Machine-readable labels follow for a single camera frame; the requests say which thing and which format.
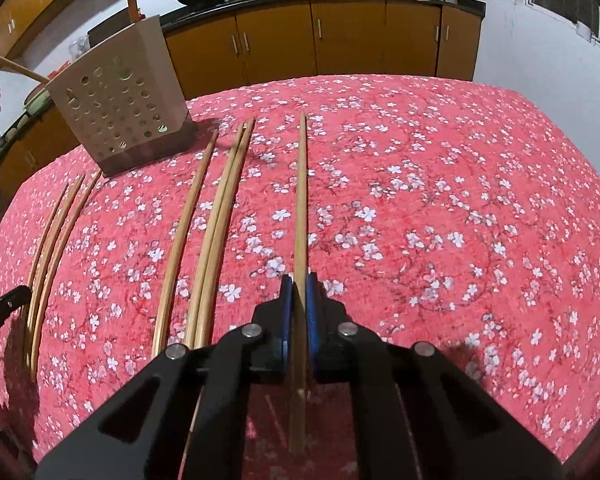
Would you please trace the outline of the green basin with lid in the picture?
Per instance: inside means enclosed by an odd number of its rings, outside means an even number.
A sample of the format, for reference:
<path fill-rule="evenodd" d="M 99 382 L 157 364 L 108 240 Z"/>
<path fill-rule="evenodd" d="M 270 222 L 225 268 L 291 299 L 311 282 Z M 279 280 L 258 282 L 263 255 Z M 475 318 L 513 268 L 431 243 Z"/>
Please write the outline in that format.
<path fill-rule="evenodd" d="M 23 107 L 28 115 L 33 116 L 46 107 L 51 100 L 50 92 L 44 84 L 39 84 L 24 99 Z"/>

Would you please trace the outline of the beige perforated utensil holder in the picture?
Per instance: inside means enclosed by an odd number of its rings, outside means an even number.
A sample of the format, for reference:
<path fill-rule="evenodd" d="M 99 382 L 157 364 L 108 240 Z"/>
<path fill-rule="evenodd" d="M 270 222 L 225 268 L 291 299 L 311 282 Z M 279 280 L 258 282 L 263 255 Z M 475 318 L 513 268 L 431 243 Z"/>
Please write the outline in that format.
<path fill-rule="evenodd" d="M 157 15 L 88 50 L 46 89 L 106 177 L 181 153 L 195 142 L 197 127 Z"/>

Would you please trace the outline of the lower wooden kitchen cabinets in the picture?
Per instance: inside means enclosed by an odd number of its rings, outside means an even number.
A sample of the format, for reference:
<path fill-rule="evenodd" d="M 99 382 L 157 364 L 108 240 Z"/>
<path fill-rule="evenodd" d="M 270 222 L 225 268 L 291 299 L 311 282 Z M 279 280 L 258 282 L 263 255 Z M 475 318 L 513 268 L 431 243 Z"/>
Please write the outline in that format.
<path fill-rule="evenodd" d="M 484 4 L 471 0 L 291 0 L 225 9 L 163 36 L 187 102 L 315 75 L 469 80 L 484 14 Z M 193 122 L 196 138 L 188 150 L 204 144 L 209 128 L 208 120 Z M 28 177 L 78 147 L 52 99 L 0 154 L 0 217 Z"/>

